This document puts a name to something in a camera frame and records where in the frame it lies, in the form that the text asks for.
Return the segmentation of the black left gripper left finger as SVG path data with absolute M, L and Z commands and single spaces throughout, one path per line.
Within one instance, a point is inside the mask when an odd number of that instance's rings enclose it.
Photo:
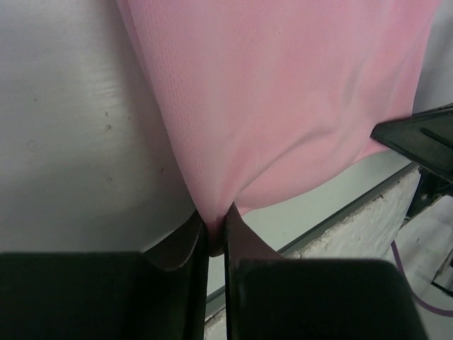
M 2 339 L 201 339 L 207 229 L 194 213 L 151 249 L 3 253 Z

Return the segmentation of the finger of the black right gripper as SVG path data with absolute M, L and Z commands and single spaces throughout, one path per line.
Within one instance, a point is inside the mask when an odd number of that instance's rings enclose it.
M 452 109 L 436 108 L 376 125 L 371 138 L 446 181 L 452 180 Z

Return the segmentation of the pink t shirt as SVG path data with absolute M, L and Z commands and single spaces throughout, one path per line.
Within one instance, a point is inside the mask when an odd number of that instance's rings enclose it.
M 405 117 L 438 1 L 119 1 L 190 196 L 222 221 L 380 152 Z

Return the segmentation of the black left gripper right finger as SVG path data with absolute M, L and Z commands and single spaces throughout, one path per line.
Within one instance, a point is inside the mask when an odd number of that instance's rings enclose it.
M 231 207 L 224 219 L 229 339 L 421 339 L 408 285 L 380 259 L 287 259 Z

